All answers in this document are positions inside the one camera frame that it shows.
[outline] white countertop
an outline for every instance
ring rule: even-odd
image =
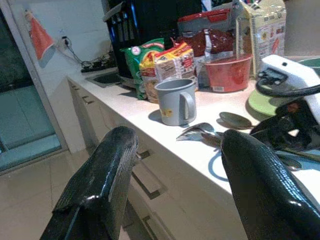
[[[197,171],[200,177],[208,178],[212,184],[218,185],[220,190],[228,193],[231,197],[231,188],[222,165],[220,151],[212,146],[204,144],[202,141],[176,141],[176,137],[185,127],[167,126],[161,122],[158,104],[150,103],[146,100],[138,100],[136,93],[129,88],[119,85],[101,88],[85,78],[92,75],[105,73],[77,73],[68,78],[90,94],[106,104],[113,111],[125,118],[136,128],[149,135],[168,151],[176,155],[179,159],[190,165]],[[246,101],[250,93],[255,89],[255,82],[250,81],[249,86],[244,91],[233,93],[212,93],[208,91],[198,91],[195,93],[197,117],[190,126],[207,122],[216,131],[224,132],[227,128],[218,124],[220,112],[231,112],[240,114],[252,121],[253,125],[259,123],[261,114],[257,114],[246,109]],[[303,170],[293,172],[298,179],[308,188],[314,198],[320,203],[320,164],[301,161]]]

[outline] gray plastic mug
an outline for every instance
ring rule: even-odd
[[[177,79],[158,83],[154,87],[162,122],[170,126],[188,124],[196,119],[195,81]]]

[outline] mug handle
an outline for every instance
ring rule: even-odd
[[[191,95],[187,92],[182,92],[180,95],[185,100],[185,107],[184,107],[184,120],[189,120],[195,117],[196,113],[196,105],[194,99]]]

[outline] door frame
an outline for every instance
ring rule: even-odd
[[[54,128],[54,131],[58,137],[58,140],[60,142],[61,149],[57,150],[56,152],[61,152],[61,150],[63,150],[63,151],[68,150],[68,145],[66,143],[65,137],[59,127],[59,124],[58,124],[58,121],[57,121],[56,116],[54,114],[54,111],[50,105],[50,102],[48,100],[48,97],[46,95],[44,87],[40,81],[40,77],[38,75],[36,67],[31,60],[31,57],[29,55],[29,52],[28,52],[27,47],[25,45],[25,42],[23,41],[22,36],[20,34],[20,31],[18,30],[16,21],[14,19],[10,5],[7,2],[7,0],[0,0],[0,9],[2,11],[2,14],[3,14],[5,20],[6,20],[6,23],[9,26],[9,29],[11,31],[11,34],[12,34],[14,40],[15,40],[15,43],[18,46],[18,49],[21,53],[24,64],[30,74],[30,77],[32,79],[34,87],[39,94],[39,97],[42,101],[42,104],[43,104],[43,107],[46,111],[46,114],[47,114],[47,116],[48,116],[48,118]]]

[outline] glass door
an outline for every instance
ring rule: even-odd
[[[0,66],[0,172],[2,172],[60,150],[65,142],[61,134],[58,137],[57,127],[53,126],[52,119],[48,117],[1,10]]]

